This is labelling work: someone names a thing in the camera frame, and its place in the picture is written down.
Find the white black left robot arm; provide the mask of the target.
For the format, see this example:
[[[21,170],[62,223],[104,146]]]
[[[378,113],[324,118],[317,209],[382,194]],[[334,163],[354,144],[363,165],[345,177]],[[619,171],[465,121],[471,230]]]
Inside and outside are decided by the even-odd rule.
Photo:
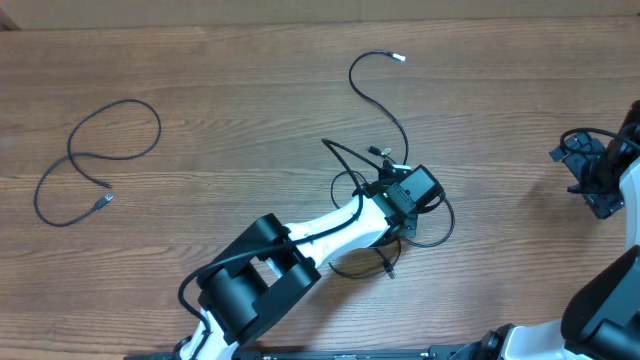
[[[320,280],[320,268],[358,249],[416,234],[419,214],[444,198],[424,167],[392,165],[356,188],[346,205],[314,220],[281,223],[269,213],[211,263],[187,277],[200,289],[187,310],[198,321],[175,359],[229,359],[279,322]]]

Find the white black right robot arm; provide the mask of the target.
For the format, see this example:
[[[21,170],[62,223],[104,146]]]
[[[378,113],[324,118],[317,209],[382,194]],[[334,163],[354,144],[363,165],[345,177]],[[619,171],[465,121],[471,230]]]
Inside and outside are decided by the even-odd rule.
[[[603,145],[599,136],[610,142]],[[453,353],[455,359],[620,359],[639,356],[639,104],[617,132],[575,128],[550,153],[577,182],[599,219],[626,211],[624,253],[581,288],[561,319],[536,326],[505,325]]]

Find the brown cardboard backdrop panel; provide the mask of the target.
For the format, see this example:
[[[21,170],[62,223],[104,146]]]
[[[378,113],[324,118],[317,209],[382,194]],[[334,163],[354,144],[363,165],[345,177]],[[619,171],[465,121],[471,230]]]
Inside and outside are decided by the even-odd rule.
[[[633,16],[637,0],[1,0],[1,26],[192,25]]]

